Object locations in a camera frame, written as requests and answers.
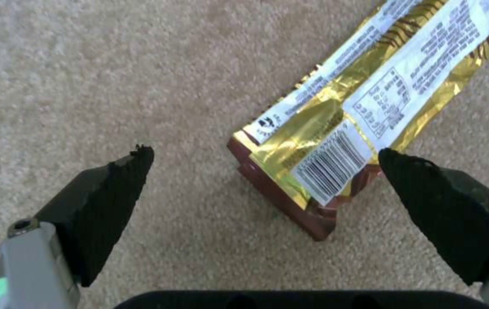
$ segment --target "nutrition facts label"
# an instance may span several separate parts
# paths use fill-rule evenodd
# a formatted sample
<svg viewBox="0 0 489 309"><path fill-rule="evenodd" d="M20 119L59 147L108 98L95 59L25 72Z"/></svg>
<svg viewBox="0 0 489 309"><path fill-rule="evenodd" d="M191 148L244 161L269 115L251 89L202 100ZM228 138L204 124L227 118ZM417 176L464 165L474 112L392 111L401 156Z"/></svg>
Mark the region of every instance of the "nutrition facts label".
<svg viewBox="0 0 489 309"><path fill-rule="evenodd" d="M343 105L377 150L389 147L456 65L489 36L489 2L449 0Z"/></svg>
<svg viewBox="0 0 489 309"><path fill-rule="evenodd" d="M403 78L392 69L353 105L353 109L380 138L403 119L402 111L410 101L411 95Z"/></svg>

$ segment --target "gold foil wrapper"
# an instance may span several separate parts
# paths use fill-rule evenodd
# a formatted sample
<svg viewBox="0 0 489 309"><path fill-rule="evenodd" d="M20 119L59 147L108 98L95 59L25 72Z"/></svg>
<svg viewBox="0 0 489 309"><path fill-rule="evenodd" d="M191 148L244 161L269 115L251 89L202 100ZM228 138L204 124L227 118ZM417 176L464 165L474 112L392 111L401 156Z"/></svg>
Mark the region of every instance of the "gold foil wrapper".
<svg viewBox="0 0 489 309"><path fill-rule="evenodd" d="M344 118L354 122L342 109L344 100L413 37L445 3L446 0L424 0L418 4L407 16L398 20L372 49L323 88L264 144L257 146L245 133L234 135L234 138L251 150L250 159L302 209L319 204L311 202L308 190L291 175L291 169L315 149ZM462 91L476 70L488 59L489 37L452 70L392 147L397 150L406 148L427 123ZM346 201L353 197L379 172L375 156L336 199Z"/></svg>

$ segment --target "beige carpet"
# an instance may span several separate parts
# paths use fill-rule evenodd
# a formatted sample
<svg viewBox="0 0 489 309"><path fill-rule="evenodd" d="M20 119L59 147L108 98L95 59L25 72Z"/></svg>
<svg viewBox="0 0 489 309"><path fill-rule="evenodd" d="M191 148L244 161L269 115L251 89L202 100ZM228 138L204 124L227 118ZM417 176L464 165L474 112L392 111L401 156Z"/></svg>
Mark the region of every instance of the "beige carpet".
<svg viewBox="0 0 489 309"><path fill-rule="evenodd" d="M160 289L474 295L384 179L312 242L235 170L230 134L341 44L372 0L0 0L0 241L80 170L154 145L82 308ZM489 186L489 64L411 147Z"/></svg>

